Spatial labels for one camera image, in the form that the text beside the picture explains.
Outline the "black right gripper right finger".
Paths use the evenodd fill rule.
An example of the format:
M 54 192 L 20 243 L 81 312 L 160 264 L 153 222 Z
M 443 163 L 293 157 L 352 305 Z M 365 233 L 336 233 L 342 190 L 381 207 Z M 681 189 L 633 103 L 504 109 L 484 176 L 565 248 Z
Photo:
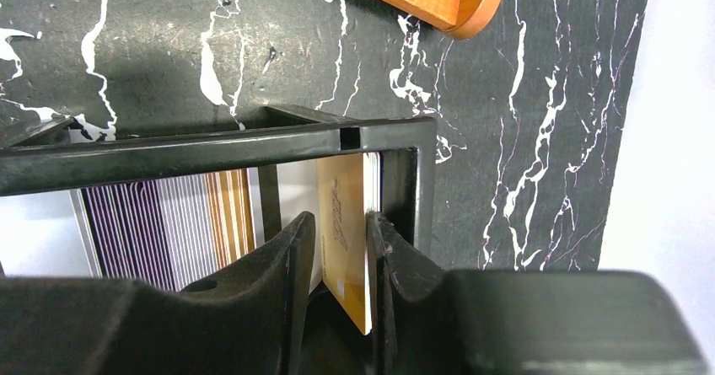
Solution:
M 366 217 L 378 374 L 706 374 L 671 296 L 634 271 L 446 271 Z

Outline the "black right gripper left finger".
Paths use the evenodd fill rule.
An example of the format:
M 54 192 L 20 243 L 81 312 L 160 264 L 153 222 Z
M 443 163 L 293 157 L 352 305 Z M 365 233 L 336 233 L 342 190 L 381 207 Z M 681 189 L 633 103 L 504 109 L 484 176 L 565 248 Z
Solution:
M 315 220 L 168 292 L 139 280 L 1 281 L 4 374 L 294 374 Z

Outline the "black card box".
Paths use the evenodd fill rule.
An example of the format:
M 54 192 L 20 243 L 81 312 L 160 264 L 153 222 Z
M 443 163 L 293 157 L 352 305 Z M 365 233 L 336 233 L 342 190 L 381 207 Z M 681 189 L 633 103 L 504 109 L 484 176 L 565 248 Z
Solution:
M 67 145 L 23 138 L 1 150 L 1 192 L 16 196 L 377 152 L 384 156 L 381 201 L 387 219 L 428 252 L 433 118 L 356 120 L 299 106 L 263 111 L 259 126 L 244 131 Z

